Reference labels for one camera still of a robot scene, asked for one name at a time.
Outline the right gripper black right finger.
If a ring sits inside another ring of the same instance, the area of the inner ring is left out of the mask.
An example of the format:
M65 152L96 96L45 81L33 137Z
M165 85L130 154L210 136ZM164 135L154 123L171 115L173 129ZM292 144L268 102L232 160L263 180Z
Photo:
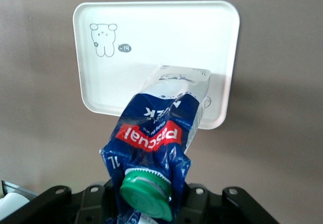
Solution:
M279 222L240 187L226 187L218 195L202 184L186 184L174 223Z

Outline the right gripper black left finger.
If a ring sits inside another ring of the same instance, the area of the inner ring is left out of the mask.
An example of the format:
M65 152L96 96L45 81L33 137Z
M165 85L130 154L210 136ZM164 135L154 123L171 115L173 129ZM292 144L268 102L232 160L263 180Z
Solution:
M90 185L79 193L54 186L6 217L1 223L116 223L117 204L111 181Z

